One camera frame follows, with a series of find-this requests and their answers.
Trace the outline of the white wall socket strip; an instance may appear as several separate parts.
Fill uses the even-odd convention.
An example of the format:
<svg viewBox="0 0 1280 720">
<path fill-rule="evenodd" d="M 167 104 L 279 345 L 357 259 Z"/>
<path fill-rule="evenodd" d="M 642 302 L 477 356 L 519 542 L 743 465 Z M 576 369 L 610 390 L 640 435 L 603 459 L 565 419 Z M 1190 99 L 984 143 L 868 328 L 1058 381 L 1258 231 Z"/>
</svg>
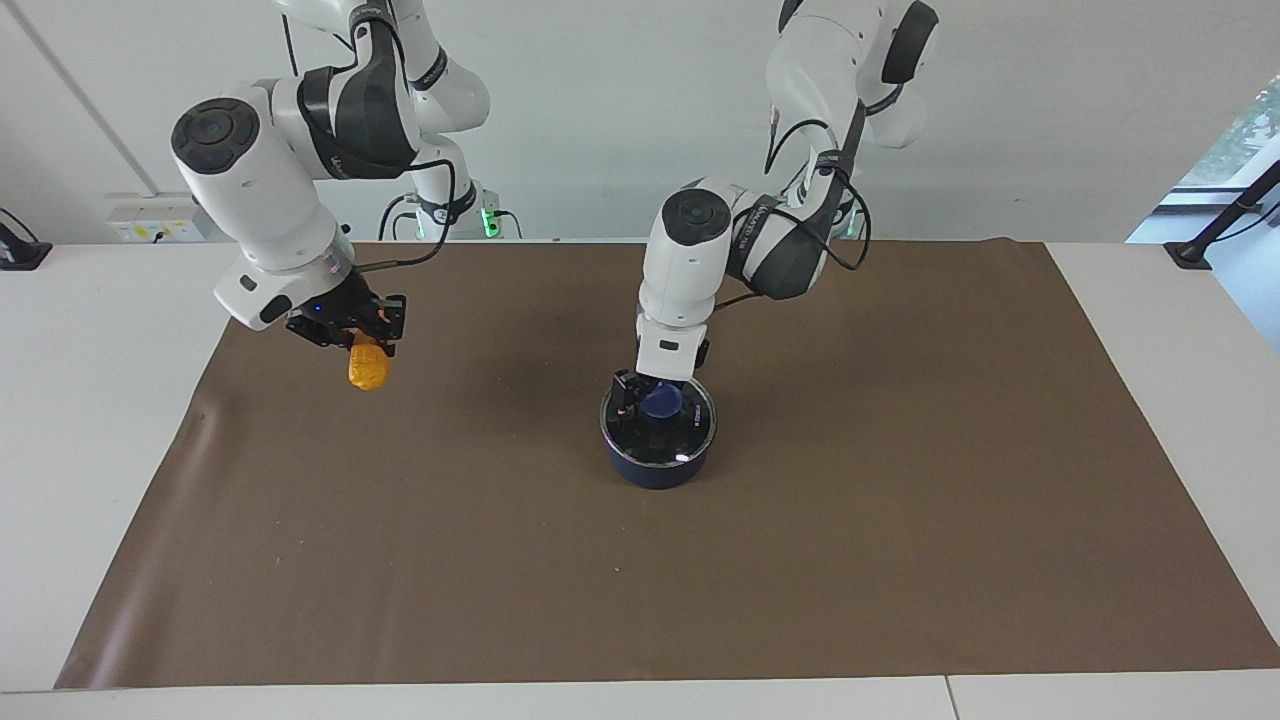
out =
<svg viewBox="0 0 1280 720">
<path fill-rule="evenodd" d="M 105 224 L 124 243 L 205 243 L 215 225 L 189 193 L 111 193 Z"/>
</svg>

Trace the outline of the brown table mat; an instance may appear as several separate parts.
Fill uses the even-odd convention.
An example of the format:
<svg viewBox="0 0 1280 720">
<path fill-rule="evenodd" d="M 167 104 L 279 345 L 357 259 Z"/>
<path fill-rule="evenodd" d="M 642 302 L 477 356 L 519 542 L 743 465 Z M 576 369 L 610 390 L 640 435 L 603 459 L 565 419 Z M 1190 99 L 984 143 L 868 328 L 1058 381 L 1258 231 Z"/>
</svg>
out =
<svg viewBox="0 0 1280 720">
<path fill-rule="evenodd" d="M 384 389 L 232 322 L 58 688 L 1280 667 L 1050 251 L 879 242 L 714 315 L 705 466 L 598 415 L 643 250 L 457 245 Z"/>
</svg>

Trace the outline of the window with green view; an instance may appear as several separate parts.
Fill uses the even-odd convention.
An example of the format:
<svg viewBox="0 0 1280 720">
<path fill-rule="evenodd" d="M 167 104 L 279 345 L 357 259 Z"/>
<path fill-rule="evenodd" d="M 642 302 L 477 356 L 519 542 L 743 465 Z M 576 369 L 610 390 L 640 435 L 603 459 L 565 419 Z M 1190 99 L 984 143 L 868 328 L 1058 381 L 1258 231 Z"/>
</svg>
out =
<svg viewBox="0 0 1280 720">
<path fill-rule="evenodd" d="M 1128 243 L 1194 238 L 1280 161 L 1280 70 L 1130 233 Z"/>
</svg>

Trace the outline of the orange toy corn cob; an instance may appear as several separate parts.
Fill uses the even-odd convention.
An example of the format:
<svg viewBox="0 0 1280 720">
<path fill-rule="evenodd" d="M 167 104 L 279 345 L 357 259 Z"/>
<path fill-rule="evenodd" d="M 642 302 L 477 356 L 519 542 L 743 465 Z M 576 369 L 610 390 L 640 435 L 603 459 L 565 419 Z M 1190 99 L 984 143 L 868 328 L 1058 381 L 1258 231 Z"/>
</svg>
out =
<svg viewBox="0 0 1280 720">
<path fill-rule="evenodd" d="M 357 389 L 380 389 L 389 377 L 390 356 L 372 337 L 356 333 L 349 346 L 348 382 Z"/>
</svg>

